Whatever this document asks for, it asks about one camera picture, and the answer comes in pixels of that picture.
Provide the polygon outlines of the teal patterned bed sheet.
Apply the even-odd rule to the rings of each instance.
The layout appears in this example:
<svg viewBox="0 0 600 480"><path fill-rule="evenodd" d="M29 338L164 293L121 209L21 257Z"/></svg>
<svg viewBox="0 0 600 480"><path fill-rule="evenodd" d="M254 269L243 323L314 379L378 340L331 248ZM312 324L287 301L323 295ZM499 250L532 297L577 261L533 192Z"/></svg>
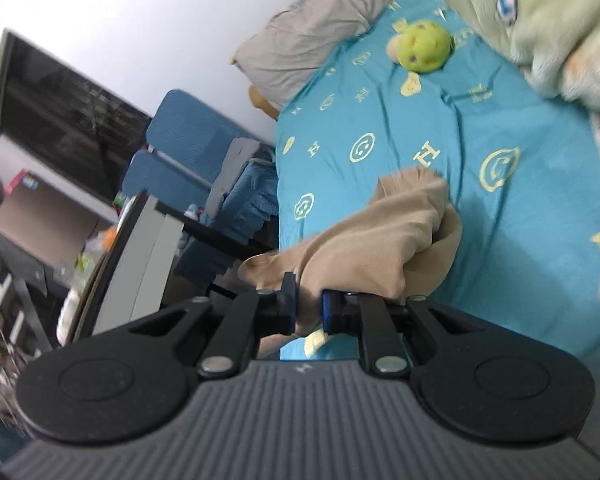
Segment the teal patterned bed sheet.
<svg viewBox="0 0 600 480"><path fill-rule="evenodd" d="M453 37L440 70L387 55L407 24ZM407 167L448 181L463 221L436 298L574 354L600 345L600 155L579 105L538 96L441 0L392 0L280 114L279 244L364 207Z"/></svg>

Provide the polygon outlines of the green turtle plush toy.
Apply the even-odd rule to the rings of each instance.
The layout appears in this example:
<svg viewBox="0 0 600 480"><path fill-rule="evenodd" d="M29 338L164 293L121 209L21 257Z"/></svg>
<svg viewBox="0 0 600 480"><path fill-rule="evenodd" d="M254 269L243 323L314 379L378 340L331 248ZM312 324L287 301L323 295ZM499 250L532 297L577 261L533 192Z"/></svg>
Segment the green turtle plush toy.
<svg viewBox="0 0 600 480"><path fill-rule="evenodd" d="M440 70L453 50L451 34L441 25L426 20L407 24L403 32L388 41L386 47L387 55L394 64L418 74Z"/></svg>

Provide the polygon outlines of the tan brown garment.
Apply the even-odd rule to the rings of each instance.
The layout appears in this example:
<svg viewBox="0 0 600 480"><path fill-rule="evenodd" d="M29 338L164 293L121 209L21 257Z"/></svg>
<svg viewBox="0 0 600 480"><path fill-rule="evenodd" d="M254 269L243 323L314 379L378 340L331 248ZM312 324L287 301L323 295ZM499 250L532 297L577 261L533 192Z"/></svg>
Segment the tan brown garment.
<svg viewBox="0 0 600 480"><path fill-rule="evenodd" d="M248 259L238 275L257 289L276 289L285 273L293 273L296 334L302 336L318 325L325 289L397 302L434 292L452 268L462 229L442 177L422 168L401 170L380 178L361 210L291 248Z"/></svg>

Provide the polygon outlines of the white desk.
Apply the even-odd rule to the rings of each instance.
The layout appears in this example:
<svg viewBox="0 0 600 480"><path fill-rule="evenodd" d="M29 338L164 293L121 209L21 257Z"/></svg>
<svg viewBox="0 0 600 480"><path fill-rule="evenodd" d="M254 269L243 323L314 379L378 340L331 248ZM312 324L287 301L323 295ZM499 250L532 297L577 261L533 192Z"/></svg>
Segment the white desk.
<svg viewBox="0 0 600 480"><path fill-rule="evenodd" d="M143 191L126 208L110 251L90 278L67 341L112 330L157 312L183 223Z"/></svg>

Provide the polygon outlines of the light green dinosaur blanket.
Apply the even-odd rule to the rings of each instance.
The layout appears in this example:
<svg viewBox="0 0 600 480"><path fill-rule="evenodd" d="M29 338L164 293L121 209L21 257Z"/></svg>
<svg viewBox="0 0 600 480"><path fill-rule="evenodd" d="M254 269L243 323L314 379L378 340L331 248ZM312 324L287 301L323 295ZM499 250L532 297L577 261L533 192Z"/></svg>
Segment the light green dinosaur blanket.
<svg viewBox="0 0 600 480"><path fill-rule="evenodd" d="M600 113L600 0L443 0L543 96Z"/></svg>

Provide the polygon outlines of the blue covered chair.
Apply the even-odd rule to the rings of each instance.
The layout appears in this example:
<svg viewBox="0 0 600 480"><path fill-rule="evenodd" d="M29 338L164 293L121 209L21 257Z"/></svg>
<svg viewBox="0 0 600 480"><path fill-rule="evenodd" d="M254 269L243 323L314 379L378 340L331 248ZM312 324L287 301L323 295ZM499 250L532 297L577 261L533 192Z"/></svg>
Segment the blue covered chair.
<svg viewBox="0 0 600 480"><path fill-rule="evenodd" d="M181 214L190 204L204 206L210 193L202 183L146 150L134 154L120 188L120 193L128 197L142 191Z"/></svg>
<svg viewBox="0 0 600 480"><path fill-rule="evenodd" d="M164 96L146 131L152 152L210 191L236 138L259 141L182 90ZM259 142L260 150L224 198L218 215L207 220L203 214L199 220L244 244L277 214L274 154L268 144Z"/></svg>

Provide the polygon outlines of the grey cloth on chair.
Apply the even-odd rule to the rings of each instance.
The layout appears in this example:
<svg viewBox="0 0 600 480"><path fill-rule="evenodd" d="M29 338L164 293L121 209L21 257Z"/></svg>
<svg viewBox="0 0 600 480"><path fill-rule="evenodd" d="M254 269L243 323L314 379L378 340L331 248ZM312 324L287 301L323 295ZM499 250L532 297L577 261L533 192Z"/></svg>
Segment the grey cloth on chair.
<svg viewBox="0 0 600 480"><path fill-rule="evenodd" d="M204 205L204 218L213 220L218 215L224 198L259 150L260 142L253 139L236 138L230 142L221 171L214 180L207 203Z"/></svg>

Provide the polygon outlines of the small penguin plush toy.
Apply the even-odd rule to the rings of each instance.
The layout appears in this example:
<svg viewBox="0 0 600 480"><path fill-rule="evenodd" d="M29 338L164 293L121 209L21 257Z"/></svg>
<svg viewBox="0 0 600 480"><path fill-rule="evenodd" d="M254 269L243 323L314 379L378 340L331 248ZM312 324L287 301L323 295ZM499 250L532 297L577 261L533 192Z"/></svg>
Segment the small penguin plush toy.
<svg viewBox="0 0 600 480"><path fill-rule="evenodd" d="M195 221L199 221L201 216L204 214L204 207L196 204L190 204L184 212L187 218L191 218Z"/></svg>

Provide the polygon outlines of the dark window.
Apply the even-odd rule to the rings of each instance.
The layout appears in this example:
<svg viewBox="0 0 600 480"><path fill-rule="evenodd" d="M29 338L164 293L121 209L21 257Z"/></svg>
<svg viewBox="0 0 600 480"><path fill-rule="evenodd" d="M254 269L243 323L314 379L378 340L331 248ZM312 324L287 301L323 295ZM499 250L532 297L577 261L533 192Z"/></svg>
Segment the dark window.
<svg viewBox="0 0 600 480"><path fill-rule="evenodd" d="M0 136L112 202L150 117L11 32L1 55Z"/></svg>

